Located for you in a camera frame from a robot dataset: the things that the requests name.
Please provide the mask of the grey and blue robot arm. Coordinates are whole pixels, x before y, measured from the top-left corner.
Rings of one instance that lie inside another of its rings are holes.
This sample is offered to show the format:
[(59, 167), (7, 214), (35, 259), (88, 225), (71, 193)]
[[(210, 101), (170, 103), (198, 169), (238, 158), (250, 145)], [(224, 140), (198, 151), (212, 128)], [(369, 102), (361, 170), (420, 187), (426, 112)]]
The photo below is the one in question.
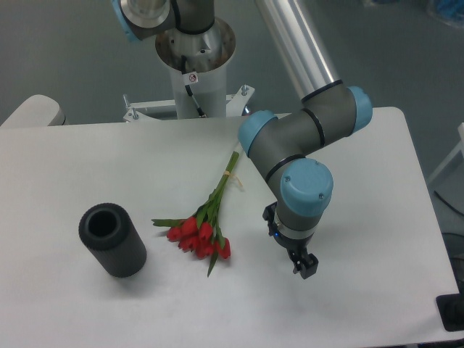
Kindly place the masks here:
[[(213, 1), (114, 1), (112, 7), (130, 40), (155, 37), (158, 57), (170, 71), (180, 119), (240, 115), (252, 95), (243, 86), (225, 91), (225, 66), (236, 41), (215, 15)], [(238, 138), (276, 201), (263, 213), (269, 234), (286, 249), (294, 272), (312, 276), (318, 260), (307, 251), (334, 187), (328, 168), (310, 155), (364, 128), (373, 115), (361, 88), (336, 74), (314, 23), (299, 1), (258, 1), (257, 8), (302, 102), (300, 111), (277, 117), (250, 115)]]

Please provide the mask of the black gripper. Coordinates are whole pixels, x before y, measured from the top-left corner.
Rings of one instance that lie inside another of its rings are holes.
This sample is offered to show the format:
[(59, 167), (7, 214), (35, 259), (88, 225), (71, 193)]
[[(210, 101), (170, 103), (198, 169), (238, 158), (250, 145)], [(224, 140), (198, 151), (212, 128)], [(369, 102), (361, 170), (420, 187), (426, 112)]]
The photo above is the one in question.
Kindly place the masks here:
[(307, 251), (311, 238), (312, 236), (291, 239), (280, 232), (275, 234), (275, 241), (287, 250), (289, 259), (294, 265), (293, 273), (300, 273), (303, 279), (315, 275), (319, 264), (318, 258), (314, 254), (308, 254)]

